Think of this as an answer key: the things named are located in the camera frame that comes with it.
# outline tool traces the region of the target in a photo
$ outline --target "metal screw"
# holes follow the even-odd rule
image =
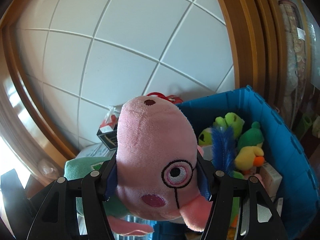
[[[57,179],[58,183],[64,183],[66,181],[65,177],[60,177],[59,179]]]
[[[218,177],[223,177],[224,176],[224,172],[223,171],[216,171],[216,175]]]
[[[92,172],[90,173],[90,175],[91,175],[92,177],[97,177],[99,174],[100,174],[99,171],[92,171]]]
[[[252,183],[257,183],[258,182],[258,178],[256,176],[252,176],[252,177],[250,177],[250,181]]]

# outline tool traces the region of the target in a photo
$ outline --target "blue feather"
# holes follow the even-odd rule
[[[212,127],[211,136],[213,166],[217,170],[232,176],[236,158],[236,145],[232,127],[228,127],[226,130],[221,130],[220,127]]]

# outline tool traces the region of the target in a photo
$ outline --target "window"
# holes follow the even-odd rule
[[[30,172],[19,161],[19,159],[14,155],[12,150],[8,147],[8,145],[5,143],[5,141],[0,136],[0,176],[2,174],[5,174],[6,172],[12,170],[12,169],[16,170],[18,177],[21,181],[21,184],[25,188],[27,185],[27,182],[29,180],[29,177],[30,177]],[[7,217],[4,212],[1,190],[0,190],[0,216],[3,220],[3,222],[6,224],[6,226],[11,231]]]

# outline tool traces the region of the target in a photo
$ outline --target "small box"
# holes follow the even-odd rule
[[[112,151],[118,148],[118,140],[117,140],[117,130],[107,132],[107,133],[99,133],[98,131],[97,135],[100,138],[100,140],[107,146],[107,148]]]
[[[282,176],[269,163],[264,163],[261,166],[260,175],[269,197],[276,196]]]
[[[278,211],[279,216],[281,216],[282,206],[283,206],[283,197],[280,197],[275,202],[275,207],[276,207],[276,210]]]
[[[110,107],[110,111],[103,119],[97,136],[107,146],[109,150],[115,150],[118,147],[117,140],[117,126],[118,126],[118,113],[115,113],[115,108]]]

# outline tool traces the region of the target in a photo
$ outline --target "green plush toy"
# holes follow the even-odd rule
[[[240,150],[246,146],[258,146],[261,148],[263,142],[264,137],[260,130],[260,123],[253,122],[251,128],[240,136],[237,150],[238,152],[240,152]]]
[[[242,120],[237,114],[235,113],[227,113],[225,117],[217,117],[213,126],[215,127],[222,127],[224,130],[231,126],[233,128],[233,136],[234,139],[239,138],[242,133],[242,127],[244,125],[244,120]]]
[[[206,128],[200,133],[198,145],[199,146],[212,145],[211,128]]]

